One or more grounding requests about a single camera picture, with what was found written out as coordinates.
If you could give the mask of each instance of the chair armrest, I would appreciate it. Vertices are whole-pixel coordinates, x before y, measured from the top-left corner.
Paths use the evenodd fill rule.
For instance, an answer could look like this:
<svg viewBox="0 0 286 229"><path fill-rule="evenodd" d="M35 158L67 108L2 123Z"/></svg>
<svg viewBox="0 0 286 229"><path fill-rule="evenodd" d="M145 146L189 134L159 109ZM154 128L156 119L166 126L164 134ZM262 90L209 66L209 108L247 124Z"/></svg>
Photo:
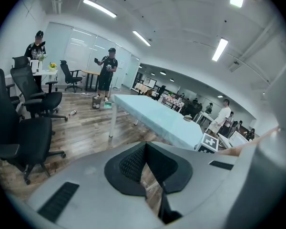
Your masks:
<svg viewBox="0 0 286 229"><path fill-rule="evenodd" d="M72 77L73 77L73 73L76 72L76 77L77 77L79 71L81 71L81 70L70 71L70 73L72 73Z"/></svg>
<svg viewBox="0 0 286 229"><path fill-rule="evenodd" d="M52 81L52 82L47 82L46 85L53 85L55 83L57 83L58 81Z"/></svg>
<svg viewBox="0 0 286 229"><path fill-rule="evenodd" d="M6 86L7 89L11 88L12 86L15 86L15 83L9 84Z"/></svg>
<svg viewBox="0 0 286 229"><path fill-rule="evenodd" d="M45 92L42 92L42 93L36 93L36 94L32 94L30 96L30 98L34 99L34 98L44 98L46 96L46 93Z"/></svg>
<svg viewBox="0 0 286 229"><path fill-rule="evenodd" d="M0 158L12 159L16 158L19 154L19 144L0 144Z"/></svg>
<svg viewBox="0 0 286 229"><path fill-rule="evenodd" d="M29 106L29 105L35 105L35 104L41 104L41 103L42 103L42 99L37 98L37 99L31 99L31 100L25 101L23 105Z"/></svg>

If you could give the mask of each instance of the black shorts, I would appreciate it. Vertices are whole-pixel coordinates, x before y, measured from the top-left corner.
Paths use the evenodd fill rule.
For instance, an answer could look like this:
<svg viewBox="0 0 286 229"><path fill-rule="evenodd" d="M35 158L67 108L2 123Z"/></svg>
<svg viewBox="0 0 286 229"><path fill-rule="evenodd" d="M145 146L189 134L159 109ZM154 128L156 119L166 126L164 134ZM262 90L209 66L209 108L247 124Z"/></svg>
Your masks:
<svg viewBox="0 0 286 229"><path fill-rule="evenodd" d="M100 91L109 91L110 83L111 83L112 77L106 77L103 75L100 75L99 77L99 90Z"/></svg>

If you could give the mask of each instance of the black cap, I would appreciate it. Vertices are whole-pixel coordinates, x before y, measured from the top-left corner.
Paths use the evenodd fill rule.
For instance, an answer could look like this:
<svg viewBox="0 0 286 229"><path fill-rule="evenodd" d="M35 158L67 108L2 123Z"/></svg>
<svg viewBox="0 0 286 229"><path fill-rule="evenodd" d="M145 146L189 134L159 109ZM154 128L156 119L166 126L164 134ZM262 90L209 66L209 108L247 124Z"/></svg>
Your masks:
<svg viewBox="0 0 286 229"><path fill-rule="evenodd" d="M43 38L43 31L38 31L37 33L36 33L36 36L35 37L41 37L41 38Z"/></svg>

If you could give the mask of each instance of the black shirt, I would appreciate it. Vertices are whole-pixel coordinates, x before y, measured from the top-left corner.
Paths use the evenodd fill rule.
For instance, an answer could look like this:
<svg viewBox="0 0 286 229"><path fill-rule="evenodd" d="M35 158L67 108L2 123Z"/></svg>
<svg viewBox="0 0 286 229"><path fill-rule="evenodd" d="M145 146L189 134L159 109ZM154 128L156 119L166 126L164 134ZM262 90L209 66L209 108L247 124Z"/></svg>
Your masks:
<svg viewBox="0 0 286 229"><path fill-rule="evenodd" d="M106 77L112 77L113 75L113 72L109 72L107 71L107 65L111 65L111 68L114 69L115 67L118 67L118 61L113 58L109 58L109 56L105 56L103 57L102 61L104 61L104 64L103 64L103 67L102 67L102 70L101 70L101 74L100 75L103 75L103 76L106 76Z"/></svg>
<svg viewBox="0 0 286 229"><path fill-rule="evenodd" d="M45 47L41 46L41 44L38 46L35 43L32 44L27 47L24 56L30 57L30 59L39 59L43 53L46 53Z"/></svg>

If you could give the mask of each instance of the whiteboard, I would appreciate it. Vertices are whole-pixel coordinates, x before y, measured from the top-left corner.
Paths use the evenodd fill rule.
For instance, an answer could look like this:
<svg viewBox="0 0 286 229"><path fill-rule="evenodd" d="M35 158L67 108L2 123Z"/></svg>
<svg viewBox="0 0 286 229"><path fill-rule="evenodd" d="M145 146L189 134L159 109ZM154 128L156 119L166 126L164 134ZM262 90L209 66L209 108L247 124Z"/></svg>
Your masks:
<svg viewBox="0 0 286 229"><path fill-rule="evenodd" d="M144 79L144 85L145 86L149 86L151 88L154 88L154 86L156 85L156 82L155 80L151 79L151 78L148 78L148 77L145 77Z"/></svg>

